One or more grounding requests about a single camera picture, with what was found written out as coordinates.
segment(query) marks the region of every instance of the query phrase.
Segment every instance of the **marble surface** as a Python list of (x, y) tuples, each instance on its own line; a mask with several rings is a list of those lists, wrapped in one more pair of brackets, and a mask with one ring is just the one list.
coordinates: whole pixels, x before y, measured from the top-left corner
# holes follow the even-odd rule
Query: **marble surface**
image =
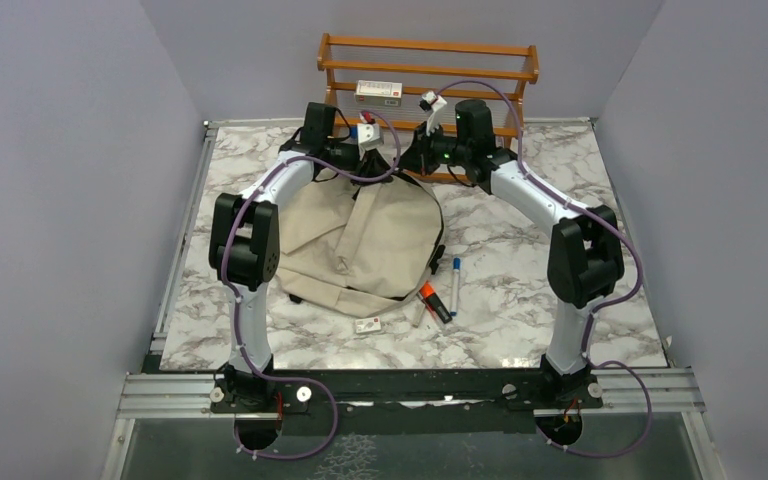
[[(162, 369), (212, 369), (228, 359), (228, 305), (207, 263), (213, 203), (220, 193), (237, 192), (257, 179), (295, 128), (235, 127), (219, 132)], [(556, 187), (587, 204), (607, 203), (616, 209), (589, 126), (527, 126), (524, 143), (529, 165)], [(412, 327), (410, 319), (419, 308), (413, 302), (383, 315), (381, 332), (357, 335), (353, 319), (307, 303), (295, 305), (273, 280), (267, 322), (277, 368), (537, 366), (551, 339), (556, 305), (546, 280), (548, 238), (513, 207), (477, 188), (433, 188), (448, 233), (447, 253), (432, 284), (448, 302), (452, 255), (461, 257), (456, 320), (443, 327), (425, 314), (419, 327)], [(616, 291), (627, 291), (635, 275), (626, 257), (626, 275)], [(632, 366), (666, 365), (642, 293), (600, 312), (591, 352), (597, 363), (619, 359)]]

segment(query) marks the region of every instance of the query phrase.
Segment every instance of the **screw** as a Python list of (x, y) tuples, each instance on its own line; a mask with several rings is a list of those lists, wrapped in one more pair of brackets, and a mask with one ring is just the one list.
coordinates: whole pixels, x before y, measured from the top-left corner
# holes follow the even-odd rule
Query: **screw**
[(511, 400), (516, 397), (516, 387), (511, 385), (510, 383), (502, 387), (502, 395), (505, 396), (508, 400)]
[(602, 390), (602, 386), (599, 385), (596, 382), (591, 383), (587, 386), (587, 393), (590, 394), (593, 398), (602, 398), (602, 394), (604, 393)]
[(219, 387), (213, 387), (213, 390), (210, 391), (209, 397), (211, 402), (219, 403), (225, 398), (225, 392), (223, 392)]
[(310, 391), (309, 387), (301, 387), (296, 390), (296, 398), (302, 403), (310, 400), (312, 394), (313, 392)]

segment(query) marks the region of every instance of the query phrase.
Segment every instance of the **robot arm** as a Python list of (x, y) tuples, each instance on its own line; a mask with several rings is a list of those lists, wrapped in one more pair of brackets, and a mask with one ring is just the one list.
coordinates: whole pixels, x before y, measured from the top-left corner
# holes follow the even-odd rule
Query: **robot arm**
[[(308, 107), (306, 126), (311, 108)], [(513, 161), (513, 152), (496, 146), (489, 109), (484, 102), (465, 100), (458, 103), (456, 110), (457, 137), (446, 137), (442, 129), (436, 128), (429, 134), (427, 125), (420, 125), (414, 132), (411, 147), (402, 155), (400, 166), (422, 172), (436, 169), (441, 163), (461, 166), (476, 185), (513, 205), (551, 238), (548, 277), (559, 301), (552, 340), (541, 360), (541, 369), (547, 372), (555, 391), (566, 390), (565, 384), (577, 383), (589, 374), (583, 355), (589, 348), (586, 341), (590, 333), (587, 331), (587, 317), (598, 299), (610, 294), (623, 275), (619, 242), (598, 224), (569, 209), (572, 204), (586, 208), (584, 204), (551, 187), (565, 200), (559, 203), (523, 175)], [(330, 134), (333, 114), (330, 118), (330, 126), (326, 124), (314, 130), (320, 135), (322, 132)], [(282, 171), (275, 173), (267, 188), (261, 187), (261, 179), (240, 195), (220, 195), (214, 211), (210, 264), (218, 271), (225, 242), (231, 233), (231, 223), (243, 199), (259, 191), (257, 201), (247, 210), (241, 228), (245, 231), (246, 226), (251, 225), (251, 236), (235, 240), (229, 258), (228, 276), (241, 293), (240, 338), (246, 342), (244, 347), (253, 365), (261, 371), (269, 368), (272, 359), (266, 336), (266, 288), (277, 269), (280, 254), (278, 211), (318, 173), (318, 167), (310, 161), (298, 161), (287, 166), (284, 163), (303, 154), (323, 158), (319, 155), (327, 156), (327, 152), (331, 151), (323, 147), (325, 142), (316, 149), (309, 148), (309, 144), (315, 143), (310, 138), (308, 135), (305, 141), (303, 134), (303, 141), (299, 144), (288, 142), (289, 145), (285, 145), (288, 149), (281, 152), (272, 167)], [(329, 148), (345, 151), (342, 147)], [(341, 168), (357, 170), (357, 157), (354, 162), (353, 168), (347, 163), (343, 163)], [(616, 225), (616, 217), (608, 207), (590, 210)], [(237, 371), (250, 372), (239, 356), (236, 338), (229, 365)]]

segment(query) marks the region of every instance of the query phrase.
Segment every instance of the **white object in gripper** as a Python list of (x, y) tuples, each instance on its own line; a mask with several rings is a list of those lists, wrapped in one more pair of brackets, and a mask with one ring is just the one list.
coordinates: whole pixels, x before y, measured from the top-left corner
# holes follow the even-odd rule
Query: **white object in gripper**
[(381, 331), (381, 319), (378, 317), (359, 318), (355, 320), (355, 333), (372, 333)]

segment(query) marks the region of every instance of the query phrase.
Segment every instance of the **blue marker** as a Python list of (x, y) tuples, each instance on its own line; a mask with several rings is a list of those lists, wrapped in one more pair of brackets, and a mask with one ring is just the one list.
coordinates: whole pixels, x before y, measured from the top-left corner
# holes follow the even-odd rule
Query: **blue marker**
[(461, 282), (461, 259), (455, 257), (454, 268), (452, 268), (452, 306), (451, 315), (454, 317), (458, 314), (458, 289)]

